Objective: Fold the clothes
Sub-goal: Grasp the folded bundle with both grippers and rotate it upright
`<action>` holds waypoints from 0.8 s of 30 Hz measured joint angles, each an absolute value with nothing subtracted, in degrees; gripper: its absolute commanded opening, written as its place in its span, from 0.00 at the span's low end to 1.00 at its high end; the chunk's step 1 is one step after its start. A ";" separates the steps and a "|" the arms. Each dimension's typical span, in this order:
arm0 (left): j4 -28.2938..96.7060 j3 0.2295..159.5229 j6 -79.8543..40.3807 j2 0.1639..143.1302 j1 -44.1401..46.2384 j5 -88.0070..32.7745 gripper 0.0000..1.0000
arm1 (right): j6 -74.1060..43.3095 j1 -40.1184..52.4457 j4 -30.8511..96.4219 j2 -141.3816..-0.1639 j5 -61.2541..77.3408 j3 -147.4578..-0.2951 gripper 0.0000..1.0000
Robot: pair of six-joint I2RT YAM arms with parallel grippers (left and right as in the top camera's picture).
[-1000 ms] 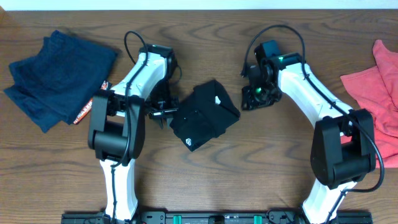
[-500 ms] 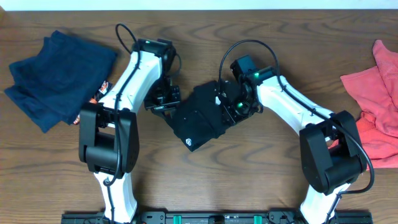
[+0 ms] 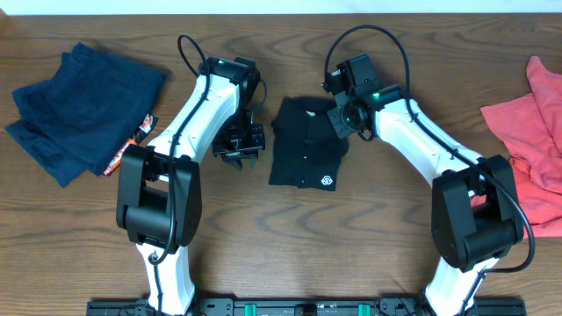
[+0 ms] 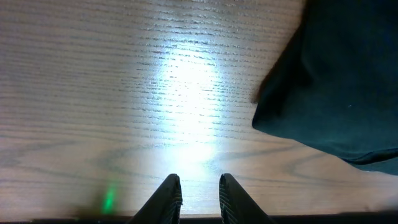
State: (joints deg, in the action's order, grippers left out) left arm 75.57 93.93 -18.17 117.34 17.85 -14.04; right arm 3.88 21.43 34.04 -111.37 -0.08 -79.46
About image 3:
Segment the black t-shirt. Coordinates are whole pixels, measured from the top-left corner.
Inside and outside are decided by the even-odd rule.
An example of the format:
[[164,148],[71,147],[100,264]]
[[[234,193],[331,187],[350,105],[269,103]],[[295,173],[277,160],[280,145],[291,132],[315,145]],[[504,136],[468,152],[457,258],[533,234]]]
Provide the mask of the black t-shirt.
[[328,119],[334,101],[286,97],[272,120],[274,133],[270,185],[336,190],[338,169],[349,150]]

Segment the red t-shirt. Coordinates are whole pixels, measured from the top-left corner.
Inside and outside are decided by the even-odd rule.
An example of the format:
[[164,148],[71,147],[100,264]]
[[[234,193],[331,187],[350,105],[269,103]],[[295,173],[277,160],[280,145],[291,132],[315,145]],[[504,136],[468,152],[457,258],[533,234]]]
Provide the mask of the red t-shirt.
[[561,75],[539,57],[526,66],[530,93],[480,109],[510,153],[519,204],[536,237],[561,235]]

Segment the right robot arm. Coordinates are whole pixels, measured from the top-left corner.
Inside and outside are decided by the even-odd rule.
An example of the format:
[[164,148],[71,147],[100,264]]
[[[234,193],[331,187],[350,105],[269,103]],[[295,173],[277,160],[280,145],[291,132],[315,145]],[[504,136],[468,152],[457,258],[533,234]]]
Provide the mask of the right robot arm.
[[431,188],[431,235],[440,255],[416,311],[420,315],[509,315],[515,303],[479,302],[485,274],[522,240],[509,163],[462,146],[433,123],[399,85],[384,85],[368,55],[339,63],[324,89],[339,138],[380,138],[398,150]]

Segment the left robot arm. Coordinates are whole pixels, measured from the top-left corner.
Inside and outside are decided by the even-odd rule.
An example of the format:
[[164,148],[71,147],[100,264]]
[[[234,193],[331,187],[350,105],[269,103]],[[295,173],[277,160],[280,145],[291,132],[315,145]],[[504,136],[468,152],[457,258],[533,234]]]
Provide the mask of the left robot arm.
[[147,146],[121,157],[116,222],[145,263],[148,299],[118,309],[123,315],[184,315],[195,295],[188,246],[202,214],[200,163],[211,150],[240,168],[265,148],[263,126],[248,108],[262,83],[256,63],[210,57],[200,65],[184,107]]

